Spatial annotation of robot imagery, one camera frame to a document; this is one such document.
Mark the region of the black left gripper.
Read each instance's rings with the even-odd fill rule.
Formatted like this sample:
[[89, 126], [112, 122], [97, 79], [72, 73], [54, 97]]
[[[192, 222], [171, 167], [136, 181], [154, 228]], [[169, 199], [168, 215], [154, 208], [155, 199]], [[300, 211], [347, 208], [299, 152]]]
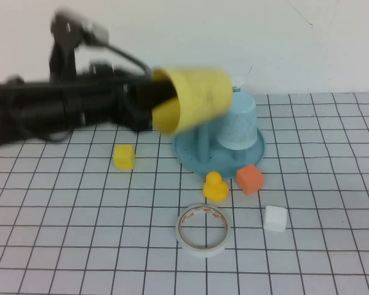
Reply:
[[[168, 79], [151, 80], [151, 76], [113, 76], [115, 101], [111, 122], [133, 132], [153, 129], [152, 110], [177, 96]], [[143, 106], [142, 87], [147, 86], [147, 107]]]

